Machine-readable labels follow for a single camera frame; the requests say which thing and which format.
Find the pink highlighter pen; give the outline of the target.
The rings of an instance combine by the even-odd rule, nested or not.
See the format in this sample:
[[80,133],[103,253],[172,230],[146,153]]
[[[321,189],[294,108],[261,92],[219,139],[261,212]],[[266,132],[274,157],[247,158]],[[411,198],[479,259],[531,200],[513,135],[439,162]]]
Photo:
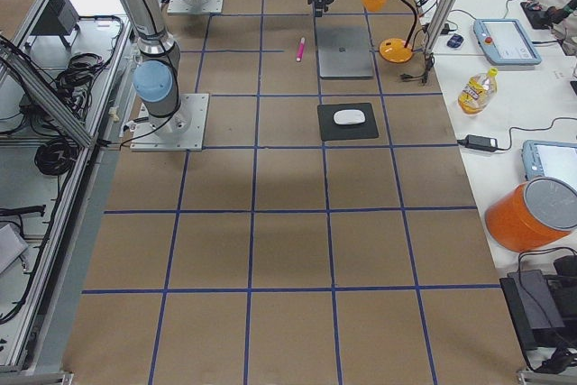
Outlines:
[[297,50],[297,54],[296,54],[296,62],[301,62],[301,60],[303,58],[303,54],[304,54],[305,45],[306,45],[306,38],[301,37],[299,40],[299,44],[298,44],[298,50]]

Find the white computer mouse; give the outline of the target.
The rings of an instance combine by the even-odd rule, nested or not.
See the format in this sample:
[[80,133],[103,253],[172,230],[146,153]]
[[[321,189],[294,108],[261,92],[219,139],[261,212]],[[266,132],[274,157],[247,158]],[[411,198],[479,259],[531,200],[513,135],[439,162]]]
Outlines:
[[366,122],[366,117],[360,109],[342,109],[333,114],[333,121],[338,126],[359,125]]

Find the black mousepad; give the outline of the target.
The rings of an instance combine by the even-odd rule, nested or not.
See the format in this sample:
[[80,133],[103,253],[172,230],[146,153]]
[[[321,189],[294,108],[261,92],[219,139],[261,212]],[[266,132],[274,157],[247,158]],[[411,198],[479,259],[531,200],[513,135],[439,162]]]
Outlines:
[[[364,112],[366,122],[359,125],[338,126],[333,121],[333,114],[342,109],[360,109]],[[379,137],[378,127],[370,103],[318,105],[317,117],[321,140],[360,140]]]

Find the silver apple laptop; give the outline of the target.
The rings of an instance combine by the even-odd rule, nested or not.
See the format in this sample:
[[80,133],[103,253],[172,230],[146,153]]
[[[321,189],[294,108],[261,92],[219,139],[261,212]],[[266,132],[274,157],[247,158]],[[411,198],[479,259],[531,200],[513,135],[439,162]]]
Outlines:
[[321,79],[373,77],[371,46],[360,26],[320,26],[316,30]]

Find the dark blue small pouch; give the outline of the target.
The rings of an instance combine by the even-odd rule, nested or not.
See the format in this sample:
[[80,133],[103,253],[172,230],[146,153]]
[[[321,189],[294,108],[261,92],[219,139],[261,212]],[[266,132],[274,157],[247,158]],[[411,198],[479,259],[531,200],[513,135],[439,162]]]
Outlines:
[[446,45],[452,49],[458,49],[462,46],[464,38],[460,34],[453,34],[451,38],[447,41]]

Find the yellow drink bottle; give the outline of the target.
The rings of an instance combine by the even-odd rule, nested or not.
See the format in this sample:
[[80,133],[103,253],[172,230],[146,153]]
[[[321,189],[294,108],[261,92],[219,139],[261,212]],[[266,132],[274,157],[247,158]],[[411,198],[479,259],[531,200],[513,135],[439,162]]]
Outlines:
[[457,103],[467,115],[480,113],[497,94],[496,76],[499,70],[491,67],[486,72],[469,78],[467,84],[458,96]]

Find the blue teach pendant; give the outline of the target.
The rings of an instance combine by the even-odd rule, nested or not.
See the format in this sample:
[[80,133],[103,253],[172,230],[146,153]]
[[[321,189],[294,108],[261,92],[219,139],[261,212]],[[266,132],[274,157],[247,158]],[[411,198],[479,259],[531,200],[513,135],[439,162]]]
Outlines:
[[542,59],[517,19],[477,19],[473,33],[481,51],[495,66],[535,66]]
[[527,140],[521,158],[527,180],[549,177],[576,188],[575,143]]

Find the black power adapter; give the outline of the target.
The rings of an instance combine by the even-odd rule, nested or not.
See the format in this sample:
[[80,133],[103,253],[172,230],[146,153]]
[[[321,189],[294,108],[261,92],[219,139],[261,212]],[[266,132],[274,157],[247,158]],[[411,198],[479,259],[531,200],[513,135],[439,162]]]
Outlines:
[[464,147],[475,151],[495,152],[499,149],[495,138],[468,134],[464,138]]

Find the orange cylindrical container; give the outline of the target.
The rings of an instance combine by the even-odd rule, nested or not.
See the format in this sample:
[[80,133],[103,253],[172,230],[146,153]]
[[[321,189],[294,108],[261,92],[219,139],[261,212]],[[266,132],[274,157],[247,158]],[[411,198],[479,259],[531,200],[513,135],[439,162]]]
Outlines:
[[513,252],[533,250],[576,229],[576,190],[559,179],[534,178],[491,205],[484,219],[500,245]]

